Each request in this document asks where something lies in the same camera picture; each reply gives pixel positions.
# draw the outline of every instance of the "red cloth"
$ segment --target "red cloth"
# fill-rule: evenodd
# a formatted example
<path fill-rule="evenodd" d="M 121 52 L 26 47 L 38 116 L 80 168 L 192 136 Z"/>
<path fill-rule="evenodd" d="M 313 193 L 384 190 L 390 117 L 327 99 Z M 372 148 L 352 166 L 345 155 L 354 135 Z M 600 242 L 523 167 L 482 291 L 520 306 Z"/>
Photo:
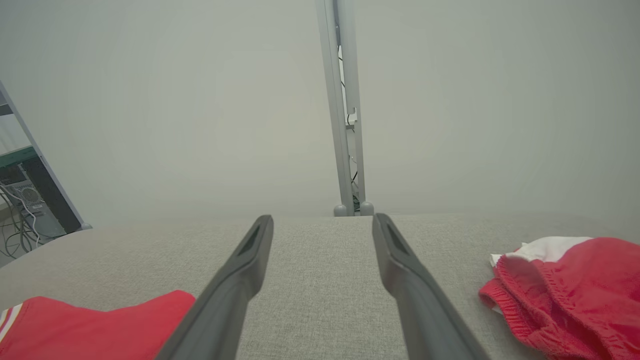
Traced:
<path fill-rule="evenodd" d="M 502 256 L 479 295 L 550 359 L 640 359 L 640 247 L 574 245 L 557 262 Z"/>
<path fill-rule="evenodd" d="M 96 311 L 34 297 L 3 313 L 0 359 L 153 359 L 194 301 L 173 291 Z"/>

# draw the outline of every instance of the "cable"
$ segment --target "cable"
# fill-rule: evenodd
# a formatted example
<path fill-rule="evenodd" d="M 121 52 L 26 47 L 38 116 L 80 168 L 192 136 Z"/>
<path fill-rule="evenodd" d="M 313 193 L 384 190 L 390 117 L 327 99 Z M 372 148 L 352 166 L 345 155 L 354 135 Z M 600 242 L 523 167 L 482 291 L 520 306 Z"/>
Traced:
<path fill-rule="evenodd" d="M 26 210 L 26 211 L 29 213 L 29 215 L 33 218 L 33 224 L 29 224 L 29 222 L 27 221 L 27 219 L 24 217 L 24 214 L 23 214 L 21 211 L 18 211 L 18 215 L 19 215 L 20 220 L 21 220 L 21 221 L 20 221 L 20 228 L 18 229 L 18 231 L 19 231 L 20 233 L 24 233 L 24 235 L 25 235 L 27 238 L 29 238 L 31 241 L 35 241 L 35 242 L 36 242 L 36 247 L 38 247 L 38 245 L 39 245 L 39 243 L 40 243 L 40 239 L 41 239 L 41 238 L 48 238 L 48 239 L 52 240 L 53 238 L 51 238 L 50 236 L 41 235 L 40 233 L 38 233 L 38 232 L 36 232 L 36 231 L 35 231 L 34 226 L 35 226 L 35 224 L 36 224 L 36 222 L 35 222 L 35 221 L 36 221 L 36 218 L 35 218 L 34 214 L 32 214 L 32 212 L 30 212 L 30 211 L 29 211 L 29 209 L 25 209 L 25 210 Z M 27 231 L 31 231 L 32 233 L 36 234 L 36 235 L 37 235 L 36 239 L 34 240 L 32 237 L 28 236 L 28 235 L 27 235 L 27 233 L 26 233 Z M 28 242 L 28 241 L 27 241 L 27 243 L 29 244 L 29 248 L 30 248 L 31 250 L 33 250 L 33 248 L 31 247 L 31 243 L 30 243 L 30 242 Z"/>
<path fill-rule="evenodd" d="M 351 114 L 347 114 L 347 125 L 351 126 L 351 123 L 349 122 L 349 117 L 351 116 Z M 356 131 L 353 129 L 353 127 L 351 128 L 351 131 L 353 131 L 353 133 L 355 134 Z"/>
<path fill-rule="evenodd" d="M 20 244 L 22 244 L 22 248 L 24 249 L 24 252 L 27 252 L 27 248 L 24 246 L 24 238 L 27 235 L 27 233 L 24 231 L 24 225 L 26 223 L 27 223 L 26 221 L 23 221 L 20 224 Z M 29 251 L 33 251 L 33 247 L 31 246 L 31 243 L 29 242 L 29 240 L 27 240 L 27 244 L 29 245 Z"/>
<path fill-rule="evenodd" d="M 5 254 L 3 251 L 1 251 L 1 250 L 0 250 L 0 252 L 2 253 L 2 255 L 6 256 L 6 257 L 8 257 L 8 258 L 13 258 L 13 259 L 15 259 L 15 256 L 13 256 L 13 254 L 15 254 L 15 251 L 14 251 L 13 253 L 11 253 L 11 252 L 9 251 L 9 246 L 7 246 L 7 242 L 9 241 L 9 239 L 8 239 L 7 237 L 5 237 L 5 236 L 4 236 L 4 231 L 2 232 L 2 237 L 3 237 L 3 239 L 4 239 L 4 249 L 5 249 L 5 251 L 6 251 L 6 254 Z"/>
<path fill-rule="evenodd" d="M 34 214 L 32 214 L 32 212 L 29 211 L 29 208 L 27 207 L 27 204 L 24 202 L 24 200 L 22 200 L 21 198 L 15 196 L 12 193 L 6 191 L 6 188 L 4 187 L 4 185 L 0 184 L 0 188 L 2 188 L 2 190 L 4 191 L 5 194 L 9 194 L 9 195 L 15 197 L 16 199 L 20 200 L 22 202 L 22 205 L 24 206 L 24 209 L 29 213 L 29 215 L 31 215 L 31 217 L 33 217 L 33 224 L 31 224 L 31 226 L 33 227 L 32 228 L 33 232 L 37 236 L 37 240 L 36 240 L 36 249 L 37 249 L 38 248 L 38 243 L 40 242 L 40 234 L 38 234 L 38 232 L 36 231 L 36 216 Z"/>
<path fill-rule="evenodd" d="M 24 246 L 24 239 L 22 239 L 22 237 L 20 237 L 20 246 L 22 247 L 22 249 L 24 250 L 24 253 L 26 254 L 27 252 L 29 252 L 27 250 L 27 247 Z"/>
<path fill-rule="evenodd" d="M 17 209 L 15 206 L 12 205 L 11 201 L 9 201 L 8 197 L 4 197 L 4 193 L 0 193 L 0 197 L 2 197 L 2 199 L 4 200 L 4 202 L 6 202 L 6 204 L 9 206 L 9 214 L 11 215 L 11 220 L 13 221 L 13 226 L 15 228 L 16 231 L 20 231 L 20 228 L 18 227 L 18 222 L 15 221 L 15 219 L 13 218 L 13 210 Z"/>
<path fill-rule="evenodd" d="M 24 237 L 26 237 L 27 239 L 29 239 L 29 240 L 31 240 L 31 241 L 33 241 L 33 242 L 36 242 L 36 240 L 35 240 L 34 238 L 32 238 L 32 237 L 31 237 L 31 235 L 29 235 L 29 233 L 32 233 L 32 232 L 33 232 L 32 230 L 24 231 Z M 55 240 L 55 239 L 57 239 L 57 238 L 59 238 L 59 237 L 60 237 L 60 236 L 57 236 L 57 237 L 55 237 L 55 238 L 49 238 L 49 239 L 46 239 L 46 240 Z"/>
<path fill-rule="evenodd" d="M 12 234 L 11 236 L 9 236 L 9 237 L 6 239 L 6 241 L 7 241 L 7 242 L 9 242 L 9 239 L 10 239 L 10 238 L 13 238 L 14 236 L 16 236 L 16 235 L 20 235 L 20 234 L 22 234 L 22 233 L 15 233 L 15 234 Z M 9 246 L 14 246 L 14 245 L 15 245 L 15 246 L 19 246 L 20 244 L 18 243 L 18 244 L 13 244 L 13 245 L 9 245 Z M 14 255 L 17 251 L 18 251 L 18 248 L 16 247 L 16 248 L 15 248 L 15 250 L 10 254 L 12 258 L 14 258 L 14 259 L 15 259 L 15 257 L 14 257 L 13 255 Z"/>
<path fill-rule="evenodd" d="M 31 224 L 29 224 L 29 222 L 27 221 L 27 219 L 24 217 L 24 215 L 22 213 L 20 213 L 20 216 L 22 217 L 22 221 L 24 221 L 24 224 L 29 228 L 28 231 L 31 231 L 33 233 L 33 227 L 31 226 Z M 49 240 L 53 240 L 53 239 L 56 239 L 56 238 L 60 237 L 60 236 L 49 236 L 49 235 L 45 235 L 43 233 L 39 233 L 39 234 L 40 234 L 40 239 L 47 238 Z"/>
<path fill-rule="evenodd" d="M 340 80 L 340 82 L 342 83 L 342 86 L 343 86 L 343 87 L 344 87 L 344 89 L 346 90 L 346 89 L 347 89 L 347 86 L 344 84 L 344 82 L 343 82 L 342 80 Z M 351 114 L 347 114 L 347 124 L 349 124 L 349 116 L 350 116 L 350 115 L 351 115 Z"/>

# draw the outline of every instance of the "black cable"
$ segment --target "black cable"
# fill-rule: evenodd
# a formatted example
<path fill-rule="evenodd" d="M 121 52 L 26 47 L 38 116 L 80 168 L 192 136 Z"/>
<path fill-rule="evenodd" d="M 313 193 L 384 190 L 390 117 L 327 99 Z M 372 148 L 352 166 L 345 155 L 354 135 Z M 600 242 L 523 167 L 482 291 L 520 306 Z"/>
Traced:
<path fill-rule="evenodd" d="M 9 196 L 4 197 L 6 194 L 4 192 L 0 192 L 0 197 L 2 197 L 2 199 L 6 202 L 6 204 L 9 206 L 9 214 L 11 215 L 11 221 L 13 221 L 13 225 L 15 227 L 16 231 L 20 231 L 20 228 L 18 228 L 18 222 L 15 221 L 15 218 L 13 217 L 13 209 L 17 209 L 15 206 L 12 206 L 11 201 L 9 201 Z"/>
<path fill-rule="evenodd" d="M 26 222 L 24 222 L 24 221 L 22 222 L 22 224 L 20 224 L 20 228 L 22 229 L 22 231 L 20 232 L 20 242 L 21 243 L 23 242 L 22 239 L 24 237 L 26 237 L 26 235 L 27 235 L 27 233 L 24 231 L 24 225 L 25 224 L 26 224 Z M 29 242 L 29 240 L 27 240 L 27 244 L 29 244 L 29 251 L 33 251 L 33 247 L 31 246 L 31 243 Z"/>
<path fill-rule="evenodd" d="M 35 234 L 36 232 L 33 230 L 33 226 L 32 226 L 32 225 L 27 221 L 27 218 L 25 217 L 25 214 L 22 214 L 22 212 L 20 212 L 20 215 L 21 215 L 21 217 L 22 217 L 22 221 L 24 221 L 25 225 L 27 225 L 27 227 L 29 228 L 29 231 L 31 231 L 32 233 L 34 233 L 34 234 Z M 41 239 L 41 240 L 44 240 L 44 238 L 47 238 L 47 239 L 49 239 L 49 240 L 54 240 L 54 239 L 57 239 L 57 238 L 59 238 L 59 237 L 60 237 L 60 236 L 49 236 L 49 235 L 44 235 L 44 234 L 42 234 L 42 233 L 38 233 L 38 235 L 40 235 L 40 239 Z"/>
<path fill-rule="evenodd" d="M 0 196 L 3 198 L 3 200 L 5 200 L 5 201 L 6 201 L 6 203 L 9 205 L 9 207 L 11 207 L 11 202 L 9 202 L 8 197 L 5 199 L 5 197 L 4 197 L 5 195 L 6 195 L 5 193 L 0 192 Z M 18 208 L 17 206 L 14 206 L 13 208 L 18 209 L 18 216 L 19 216 L 19 220 L 23 221 L 23 222 L 27 225 L 27 227 L 31 229 L 31 231 L 33 231 L 34 233 L 36 233 L 36 232 L 35 232 L 35 230 L 33 229 L 33 227 L 31 226 L 31 224 L 29 224 L 29 222 L 28 222 L 28 221 L 27 221 L 27 219 L 25 218 L 25 215 L 22 213 L 22 210 L 21 210 L 20 208 Z M 35 221 L 35 217 L 34 217 L 34 216 L 32 216 L 28 211 L 27 211 L 27 215 L 29 215 L 29 216 L 33 217 L 33 218 L 34 218 L 34 221 Z M 14 223 L 14 224 L 18 224 L 18 222 L 17 222 L 17 221 L 15 221 L 15 219 L 13 218 L 13 212 L 11 212 L 11 220 L 13 220 L 13 223 Z M 16 230 L 16 231 L 23 231 L 21 228 L 19 228 L 19 227 L 18 227 L 18 225 L 15 225 L 15 230 Z M 48 238 L 48 239 L 50 239 L 50 240 L 55 239 L 55 238 L 54 238 L 54 237 L 52 237 L 52 236 L 47 236 L 47 235 L 43 235 L 43 234 L 40 234 L 40 233 L 37 233 L 37 234 L 39 234 L 41 238 Z"/>
<path fill-rule="evenodd" d="M 24 246 L 24 239 L 22 238 L 22 236 L 20 236 L 20 246 L 22 246 L 22 249 L 24 250 L 25 254 L 29 252 L 29 250 L 27 250 L 27 247 Z"/>
<path fill-rule="evenodd" d="M 351 116 L 351 114 L 347 114 L 347 125 L 349 125 L 349 126 L 351 126 L 351 123 L 349 122 L 349 117 L 350 116 Z M 353 131 L 354 134 L 356 133 L 356 131 L 353 128 L 351 128 L 351 131 Z"/>
<path fill-rule="evenodd" d="M 13 235 L 11 235 L 11 236 L 9 236 L 9 237 L 7 237 L 7 238 L 5 238 L 5 239 L 4 239 L 4 249 L 6 250 L 6 253 L 7 253 L 8 255 L 6 255 L 4 252 L 3 252 L 3 255 L 8 256 L 9 258 L 13 258 L 13 259 L 15 259 L 15 258 L 16 258 L 16 257 L 15 257 L 15 256 L 13 256 L 13 255 L 15 254 L 15 252 L 16 252 L 16 251 L 18 251 L 18 248 L 15 248 L 15 250 L 14 250 L 13 252 L 10 252 L 10 251 L 9 251 L 9 245 L 8 245 L 8 243 L 9 243 L 9 239 L 10 239 L 12 236 L 16 236 L 16 235 L 18 235 L 18 234 L 20 234 L 20 233 L 15 233 L 15 234 L 13 234 Z"/>
<path fill-rule="evenodd" d="M 8 242 L 10 238 L 13 238 L 14 236 L 16 236 L 16 235 L 20 235 L 20 234 L 21 234 L 21 233 L 15 233 L 15 234 L 12 234 L 11 236 L 9 236 L 9 237 L 6 239 L 6 241 Z M 17 247 L 16 247 L 16 248 L 15 248 L 15 250 L 11 253 L 11 257 L 12 257 L 12 258 L 14 258 L 14 259 L 15 259 L 15 257 L 14 257 L 13 255 L 15 254 L 15 252 L 16 252 L 16 251 L 18 251 L 18 248 L 17 248 Z"/>
<path fill-rule="evenodd" d="M 38 240 L 36 240 L 36 239 L 32 238 L 32 237 L 31 237 L 31 235 L 29 235 L 28 233 L 33 233 L 33 231 L 31 231 L 31 230 L 24 231 L 24 237 L 25 237 L 25 238 L 27 238 L 27 239 L 29 239 L 29 240 L 33 241 L 34 243 L 36 243 L 36 245 L 38 245 L 38 244 L 41 244 L 41 245 L 45 244 L 45 239 L 43 239 L 42 237 L 40 237 L 40 241 L 38 241 Z"/>

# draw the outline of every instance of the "computer tower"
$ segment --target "computer tower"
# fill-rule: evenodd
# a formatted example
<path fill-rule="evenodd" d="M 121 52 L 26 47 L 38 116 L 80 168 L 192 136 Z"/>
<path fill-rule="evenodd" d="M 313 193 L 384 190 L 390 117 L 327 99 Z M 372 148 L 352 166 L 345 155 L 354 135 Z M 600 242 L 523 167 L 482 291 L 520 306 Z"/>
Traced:
<path fill-rule="evenodd" d="M 0 156 L 0 184 L 18 198 L 6 196 L 28 227 L 33 228 L 31 214 L 35 216 L 35 230 L 43 240 L 80 230 L 80 221 L 32 147 Z"/>

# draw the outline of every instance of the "white stripe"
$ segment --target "white stripe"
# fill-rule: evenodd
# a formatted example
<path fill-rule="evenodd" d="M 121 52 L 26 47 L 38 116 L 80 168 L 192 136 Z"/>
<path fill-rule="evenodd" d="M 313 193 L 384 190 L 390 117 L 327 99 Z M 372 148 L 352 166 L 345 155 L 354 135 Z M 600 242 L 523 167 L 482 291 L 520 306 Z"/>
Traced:
<path fill-rule="evenodd" d="M 496 306 L 492 307 L 492 308 L 491 308 L 491 310 L 493 310 L 493 311 L 495 311 L 496 313 L 498 313 L 498 314 L 500 314 L 500 315 L 504 316 L 504 314 L 502 313 L 502 309 L 501 309 L 498 305 L 496 305 Z"/>
<path fill-rule="evenodd" d="M 2 315 L 0 315 L 0 330 L 2 330 L 2 324 L 4 323 L 4 319 L 6 318 L 6 314 L 9 311 L 9 309 L 4 310 L 2 312 Z"/>
<path fill-rule="evenodd" d="M 15 318 L 18 317 L 21 307 L 22 307 L 22 304 L 17 304 L 11 310 L 11 315 L 9 315 L 9 320 L 6 321 L 6 325 L 2 328 L 2 331 L 0 331 L 0 342 L 2 342 L 2 339 L 4 339 L 4 335 L 6 335 L 11 325 L 13 325 Z"/>
<path fill-rule="evenodd" d="M 498 263 L 498 260 L 500 259 L 502 255 L 498 255 L 498 254 L 491 254 L 491 258 L 489 259 L 489 262 L 491 263 L 491 266 L 495 268 L 495 265 Z"/>

